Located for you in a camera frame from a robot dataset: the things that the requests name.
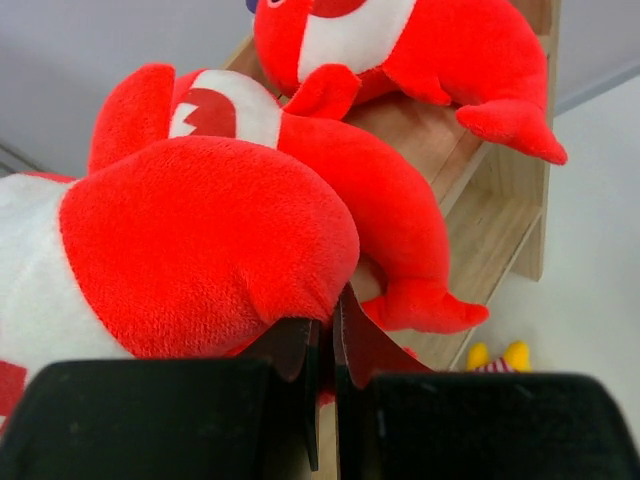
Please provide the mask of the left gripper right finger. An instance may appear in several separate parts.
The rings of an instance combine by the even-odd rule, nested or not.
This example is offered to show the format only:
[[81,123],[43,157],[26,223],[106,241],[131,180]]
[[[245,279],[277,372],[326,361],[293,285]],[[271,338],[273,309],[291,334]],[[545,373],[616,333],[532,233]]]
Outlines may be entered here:
[[635,479],[617,403],[577,374],[435,372],[346,287],[333,320],[341,479]]

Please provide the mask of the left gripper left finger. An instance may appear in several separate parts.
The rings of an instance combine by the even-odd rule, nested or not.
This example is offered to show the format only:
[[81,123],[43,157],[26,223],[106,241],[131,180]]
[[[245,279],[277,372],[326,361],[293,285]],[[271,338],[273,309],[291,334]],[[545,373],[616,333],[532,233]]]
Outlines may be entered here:
[[277,322],[233,358],[56,363],[1,440],[5,479],[308,479],[321,325]]

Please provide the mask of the yellow striped plush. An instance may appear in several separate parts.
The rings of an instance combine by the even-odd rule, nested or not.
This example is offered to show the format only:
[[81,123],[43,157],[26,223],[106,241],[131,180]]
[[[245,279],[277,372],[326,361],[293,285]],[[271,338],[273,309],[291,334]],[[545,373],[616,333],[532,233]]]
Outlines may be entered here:
[[529,346],[523,341],[511,343],[501,356],[490,356],[485,343],[476,343],[468,351],[466,370],[483,373],[530,373]]

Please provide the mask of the red shark plush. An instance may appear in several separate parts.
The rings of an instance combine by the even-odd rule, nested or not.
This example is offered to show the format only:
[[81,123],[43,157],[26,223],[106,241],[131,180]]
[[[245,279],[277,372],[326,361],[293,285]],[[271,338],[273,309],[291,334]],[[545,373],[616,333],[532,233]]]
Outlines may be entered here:
[[250,1],[253,42],[293,113],[343,118],[399,91],[476,136],[562,165],[545,52],[507,1]]
[[171,137],[173,67],[151,64],[106,99],[88,174],[60,232],[95,316],[137,356],[228,349],[284,318],[322,322],[356,268],[344,202],[267,146]]
[[155,142],[79,180],[1,181],[1,417],[67,360],[222,356],[327,320],[359,257],[313,170],[217,137]]

